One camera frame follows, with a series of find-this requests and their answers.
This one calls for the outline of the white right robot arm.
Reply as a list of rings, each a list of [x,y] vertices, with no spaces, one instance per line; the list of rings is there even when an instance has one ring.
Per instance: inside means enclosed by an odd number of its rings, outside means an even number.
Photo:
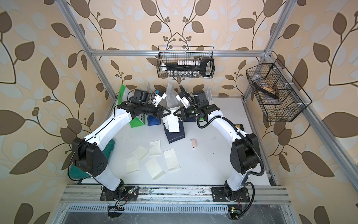
[[[249,176],[262,176],[265,166],[261,157],[258,138],[239,129],[221,112],[216,105],[206,105],[202,108],[190,106],[180,108],[174,115],[187,120],[196,118],[197,126],[204,129],[213,125],[231,144],[230,163],[233,171],[225,181],[224,189],[227,197],[233,197],[246,187]]]

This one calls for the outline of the pink stapler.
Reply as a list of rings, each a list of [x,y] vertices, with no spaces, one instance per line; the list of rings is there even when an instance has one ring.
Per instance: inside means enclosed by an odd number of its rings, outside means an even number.
[[[191,139],[192,148],[196,148],[196,140]]]

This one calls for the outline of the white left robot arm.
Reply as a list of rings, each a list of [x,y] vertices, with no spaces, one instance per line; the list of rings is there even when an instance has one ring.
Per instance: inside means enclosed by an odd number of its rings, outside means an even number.
[[[71,144],[71,162],[83,172],[110,191],[116,191],[121,183],[108,166],[108,159],[103,151],[109,141],[127,124],[138,115],[152,115],[163,118],[171,114],[171,111],[161,105],[134,104],[127,101],[116,106],[113,115],[99,128],[84,137],[75,138]]]

